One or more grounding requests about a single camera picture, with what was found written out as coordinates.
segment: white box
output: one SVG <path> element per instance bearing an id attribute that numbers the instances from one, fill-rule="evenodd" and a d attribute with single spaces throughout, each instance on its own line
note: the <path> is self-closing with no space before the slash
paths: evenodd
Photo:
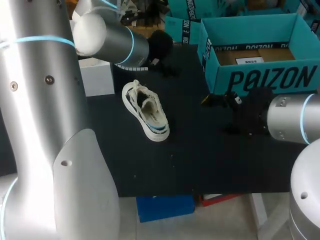
<path id="1" fill-rule="evenodd" d="M 109 62 L 88 58 L 80 60 L 79 65 L 87 97 L 115 94 Z"/>

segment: black tabletop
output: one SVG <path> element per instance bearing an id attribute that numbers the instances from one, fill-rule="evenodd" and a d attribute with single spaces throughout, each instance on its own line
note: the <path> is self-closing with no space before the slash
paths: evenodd
<path id="1" fill-rule="evenodd" d="M 305 145 L 226 134 L 231 110 L 200 105 L 208 88 L 196 47 L 175 47 L 164 62 L 181 68 L 178 78 L 114 67 L 117 93 L 87 99 L 119 196 L 288 192 L 293 164 Z M 122 87 L 134 79 L 160 98 L 170 126 L 164 142 L 150 141 L 122 102 Z M 0 161 L 0 176 L 16 171 L 2 119 Z"/>

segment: white sneaker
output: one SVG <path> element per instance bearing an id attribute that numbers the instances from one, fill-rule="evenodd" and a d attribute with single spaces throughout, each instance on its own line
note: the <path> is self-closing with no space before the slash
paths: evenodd
<path id="1" fill-rule="evenodd" d="M 170 133 L 169 124 L 156 93 L 134 80 L 123 87 L 122 100 L 126 108 L 140 121 L 150 140 L 161 142 L 167 139 Z"/>

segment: shoe sole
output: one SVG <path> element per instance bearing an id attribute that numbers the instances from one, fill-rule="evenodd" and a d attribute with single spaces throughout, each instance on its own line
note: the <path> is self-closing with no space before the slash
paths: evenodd
<path id="1" fill-rule="evenodd" d="M 138 116 L 138 113 L 135 111 L 135 109 L 132 107 L 132 105 L 130 104 L 130 102 L 126 98 L 126 94 L 127 94 L 128 90 L 131 89 L 132 87 L 133 87 L 133 84 L 131 82 L 129 82 L 122 89 L 122 101 L 123 101 L 126 109 L 128 109 L 128 111 L 139 120 L 145 135 L 151 141 L 162 142 L 162 141 L 166 140 L 170 134 L 170 129 L 168 128 L 168 131 L 166 131 L 163 134 L 156 134 L 156 133 L 152 132 L 149 129 L 149 127 L 146 125 L 146 123 Z"/>

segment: white floor tile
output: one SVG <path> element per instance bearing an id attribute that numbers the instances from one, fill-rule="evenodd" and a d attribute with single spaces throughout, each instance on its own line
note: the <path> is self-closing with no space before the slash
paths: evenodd
<path id="1" fill-rule="evenodd" d="M 287 193 L 264 194 L 267 214 Z M 257 230 L 247 195 L 208 207 L 190 215 L 140 223 L 134 197 L 120 198 L 119 240 L 256 240 Z M 292 240 L 288 224 L 272 240 Z"/>
<path id="2" fill-rule="evenodd" d="M 136 240 L 137 202 L 135 197 L 121 197 L 119 240 Z"/>
<path id="3" fill-rule="evenodd" d="M 195 212 L 137 224 L 137 240 L 256 240 L 255 225 L 246 196 Z"/>

